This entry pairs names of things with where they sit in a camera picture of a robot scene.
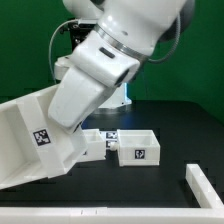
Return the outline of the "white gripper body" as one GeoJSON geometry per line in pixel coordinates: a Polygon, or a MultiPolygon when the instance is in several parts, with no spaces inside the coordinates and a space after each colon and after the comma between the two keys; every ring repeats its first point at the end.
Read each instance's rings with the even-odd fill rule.
{"type": "Polygon", "coordinates": [[[52,98],[48,117],[71,134],[114,93],[77,67],[70,67],[52,98]]]}

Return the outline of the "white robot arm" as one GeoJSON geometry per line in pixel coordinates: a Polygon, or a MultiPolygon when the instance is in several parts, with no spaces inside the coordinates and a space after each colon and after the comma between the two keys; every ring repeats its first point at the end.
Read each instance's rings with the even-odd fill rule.
{"type": "Polygon", "coordinates": [[[158,42],[192,21],[195,0],[75,0],[75,11],[97,9],[96,25],[68,56],[69,67],[48,116],[68,133],[132,81],[158,42]]]}

